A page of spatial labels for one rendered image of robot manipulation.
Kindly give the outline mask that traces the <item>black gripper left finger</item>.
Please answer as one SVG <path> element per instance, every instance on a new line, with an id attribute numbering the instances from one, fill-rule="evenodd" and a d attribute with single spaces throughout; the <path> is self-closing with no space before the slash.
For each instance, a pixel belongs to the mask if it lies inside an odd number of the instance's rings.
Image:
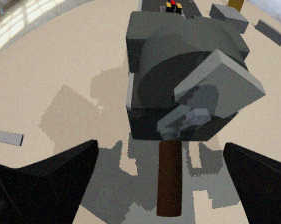
<path id="1" fill-rule="evenodd" d="M 97 155 L 97 140 L 89 140 L 23 168 L 0 164 L 0 198 L 22 224 L 72 224 Z"/>

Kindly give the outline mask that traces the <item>yellow rectangular block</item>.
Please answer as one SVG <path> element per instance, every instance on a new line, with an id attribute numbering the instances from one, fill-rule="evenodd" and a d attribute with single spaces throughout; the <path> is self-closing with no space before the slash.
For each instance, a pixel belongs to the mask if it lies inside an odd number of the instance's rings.
<path id="1" fill-rule="evenodd" d="M 226 6 L 236 8 L 236 10 L 240 12 L 242 4 L 244 4 L 244 0 L 229 0 L 229 3 L 226 4 Z"/>

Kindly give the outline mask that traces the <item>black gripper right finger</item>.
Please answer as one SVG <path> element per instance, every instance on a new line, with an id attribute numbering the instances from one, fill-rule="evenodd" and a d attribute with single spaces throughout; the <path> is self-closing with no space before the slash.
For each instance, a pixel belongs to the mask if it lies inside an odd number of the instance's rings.
<path id="1" fill-rule="evenodd" d="M 281 163 L 233 143 L 224 161 L 249 224 L 281 224 Z"/>

